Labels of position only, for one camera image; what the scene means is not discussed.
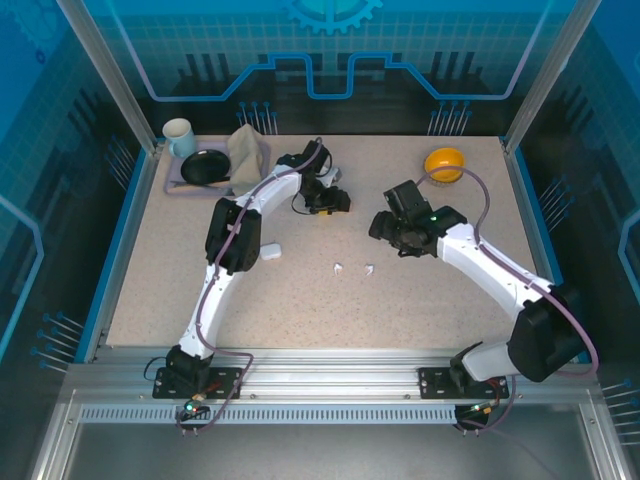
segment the gear logo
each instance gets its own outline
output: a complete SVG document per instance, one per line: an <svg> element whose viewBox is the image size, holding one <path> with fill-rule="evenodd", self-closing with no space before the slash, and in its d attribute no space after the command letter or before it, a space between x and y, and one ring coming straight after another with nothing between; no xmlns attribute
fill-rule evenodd
<svg viewBox="0 0 640 480"><path fill-rule="evenodd" d="M289 20L298 20L301 28L311 27L313 33L360 28L362 19L371 20L373 9L382 7L382 0L284 0Z"/></svg>
<svg viewBox="0 0 640 480"><path fill-rule="evenodd" d="M55 0L0 0L0 13L10 13L37 49L53 39L59 23Z"/></svg>

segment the aluminum frame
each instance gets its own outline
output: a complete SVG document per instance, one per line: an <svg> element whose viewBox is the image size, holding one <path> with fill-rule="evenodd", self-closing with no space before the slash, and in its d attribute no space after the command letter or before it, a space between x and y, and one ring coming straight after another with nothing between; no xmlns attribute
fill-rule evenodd
<svg viewBox="0 0 640 480"><path fill-rule="evenodd" d="M64 478L67 462L72 460L78 424L85 422L83 412L86 409L104 410L108 407L114 411L145 408L153 410L154 407L179 408L182 404L181 401L152 399L150 394L153 383L142 377L147 358L163 355L165 350L103 347L99 352L98 359L93 364L69 367L33 480ZM447 405L473 403L472 400L455 402L420 399L416 368L446 366L455 353L452 350L256 349L252 353L256 355L255 368L246 377L240 399L233 402L236 409L246 412L260 412L275 407L294 412L314 406L329 409L331 406L343 409L361 407L365 410L384 407L394 412L415 412L416 409L428 409L430 406L437 409ZM241 360L234 357L214 358L213 364L242 366ZM153 375L161 363L156 365L150 369L150 375ZM585 366L570 365L567 368L576 372L583 370ZM603 479L632 478L595 376L566 379L554 375L543 384L519 380L516 403L549 405L554 408L577 405L585 429L585 448L593 454L594 475ZM100 423L138 422L118 420L118 415L113 415L112 419L101 419ZM147 417L139 423L170 422L167 418L155 421ZM265 422L256 419L249 423ZM384 422L372 419L364 423Z"/></svg>
<svg viewBox="0 0 640 480"><path fill-rule="evenodd" d="M153 130L93 21L93 17L81 0L57 0L57 2L138 142L145 151L154 153L157 141Z"/></svg>
<svg viewBox="0 0 640 480"><path fill-rule="evenodd" d="M93 19L77 0L58 0L58 3L138 141L145 150L153 153L156 140ZM576 5L507 134L507 165L510 167L525 228L528 228L527 233L530 235L532 253L537 260L539 273L543 275L550 275L550 268L543 261L541 240L534 233L535 224L532 223L530 208L526 206L526 192L523 191L521 182L517 181L517 176L514 181L514 165L510 165L509 158L512 158L515 148L531 125L599 3L600 0L584 0ZM165 349L112 349L99 341L100 334L108 328L111 321L155 174L155 165L149 163L151 166L143 171L136 191L132 205L135 215L131 215L125 226L118 260L114 264L105 291L104 305L100 309L95 329L97 333L92 337L92 345L96 349L95 359L91 364L69 367L32 475L34 480L63 478L73 454L78 423L84 407L99 404L115 407L180 404L175 401L153 400L150 396L152 384L142 378L146 361L153 356L163 356ZM421 400L416 373L417 367L447 366L451 356L457 353L453 350L261 349L253 350L252 353L256 356L255 367L246 377L240 399L234 405L259 408L264 405L348 404L400 408L406 405L453 404L444 400ZM243 366L238 362L239 359L227 357L214 360L215 365ZM568 368L577 371L585 366ZM594 468L600 477L625 480L631 478L595 376L577 381L552 376L544 384L521 381L516 395L516 401L521 405L578 405L585 427L585 442L592 449Z"/></svg>
<svg viewBox="0 0 640 480"><path fill-rule="evenodd" d="M513 154L533 123L556 80L564 70L582 34L602 0L576 0L547 59L527 92L506 135L507 152Z"/></svg>

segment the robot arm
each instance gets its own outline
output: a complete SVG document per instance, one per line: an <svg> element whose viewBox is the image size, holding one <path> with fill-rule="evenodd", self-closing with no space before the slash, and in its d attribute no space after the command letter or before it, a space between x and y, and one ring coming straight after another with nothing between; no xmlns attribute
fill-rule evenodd
<svg viewBox="0 0 640 480"><path fill-rule="evenodd" d="M300 169L318 150L309 165ZM222 198L216 203L205 242L207 269L204 285L196 308L191 315L178 345L167 355L167 368L197 391L206 379L206 370L212 351L200 341L196 322L202 306L200 334L210 345L216 345L218 329L236 285L255 264L260 254L262 220L282 202L299 193L311 214L348 212L351 200L348 194L333 186L341 178L340 169L325 166L329 151L316 141L311 141L301 154L285 155L259 185L235 200ZM207 287L214 281L215 261L227 241L243 207L248 209L236 235L224 251L218 266L215 286L206 295Z"/></svg>
<svg viewBox="0 0 640 480"><path fill-rule="evenodd" d="M496 265L477 248L474 228L466 218L448 206L434 211L413 181L384 196L391 211L376 215L369 229L371 237L387 240L401 257L432 255L453 265L494 298L515 322L509 341L480 342L452 359L451 377L461 392L473 382L503 375L522 374L541 382L584 350L579 335L562 314L530 288L537 284L571 307L576 295L569 287L554 286L481 240L528 283Z"/></svg>

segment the work table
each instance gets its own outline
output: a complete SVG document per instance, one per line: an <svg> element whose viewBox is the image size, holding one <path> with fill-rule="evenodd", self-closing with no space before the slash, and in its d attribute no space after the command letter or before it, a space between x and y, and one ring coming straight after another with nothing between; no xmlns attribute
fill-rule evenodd
<svg viewBox="0 0 640 480"><path fill-rule="evenodd" d="M199 137L223 140L225 137ZM268 136L272 164L301 152L313 136ZM491 210L482 235L533 269L502 147L496 137L325 136L343 173L338 184L351 212L303 216L280 205L262 224L262 243L278 242L282 258L258 260L237 288L218 335L221 347L464 348L509 336L512 323L487 294L439 259L399 258L368 236L383 192L424 173L425 157L451 146L487 183ZM114 313L107 343L171 346L186 328L202 288L204 241L215 199L167 195L164 149ZM434 209L451 205L470 222L483 196L463 176L447 187L425 183ZM302 208L302 200L297 205ZM334 274L334 264L343 269ZM374 266L366 276L365 265Z"/></svg>

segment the yellow bowl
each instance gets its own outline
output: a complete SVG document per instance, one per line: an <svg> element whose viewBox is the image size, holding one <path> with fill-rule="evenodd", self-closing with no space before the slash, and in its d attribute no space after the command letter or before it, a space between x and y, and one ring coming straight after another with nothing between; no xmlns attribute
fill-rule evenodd
<svg viewBox="0 0 640 480"><path fill-rule="evenodd" d="M464 167L464 155L460 150L455 148L439 148L427 157L424 162L424 169L427 173L438 167L446 167L454 165L456 167ZM436 182L453 183L459 180L462 172L458 170L440 170L431 175Z"/></svg>

